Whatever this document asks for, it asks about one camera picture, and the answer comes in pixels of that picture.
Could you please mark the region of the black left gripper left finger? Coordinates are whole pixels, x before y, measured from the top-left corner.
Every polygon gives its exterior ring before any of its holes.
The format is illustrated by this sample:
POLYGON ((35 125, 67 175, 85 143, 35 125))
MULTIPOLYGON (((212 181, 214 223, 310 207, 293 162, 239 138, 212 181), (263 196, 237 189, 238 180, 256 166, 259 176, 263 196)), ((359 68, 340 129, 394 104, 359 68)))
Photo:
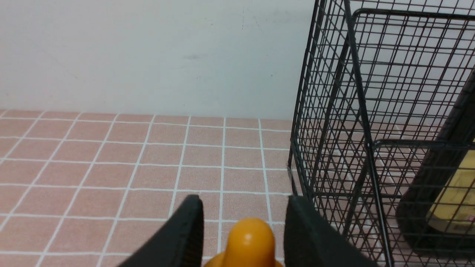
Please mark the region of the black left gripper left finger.
POLYGON ((165 224, 120 267, 200 267, 204 211, 196 194, 188 195, 165 224))

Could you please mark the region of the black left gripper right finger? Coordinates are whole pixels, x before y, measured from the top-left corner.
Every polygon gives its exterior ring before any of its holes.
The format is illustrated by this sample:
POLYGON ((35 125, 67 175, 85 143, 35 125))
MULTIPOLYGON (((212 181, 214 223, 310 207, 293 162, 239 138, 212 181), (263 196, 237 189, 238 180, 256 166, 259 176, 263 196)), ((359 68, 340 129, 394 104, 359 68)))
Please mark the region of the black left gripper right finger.
POLYGON ((287 267, 376 267, 302 196, 290 196, 284 230, 287 267))

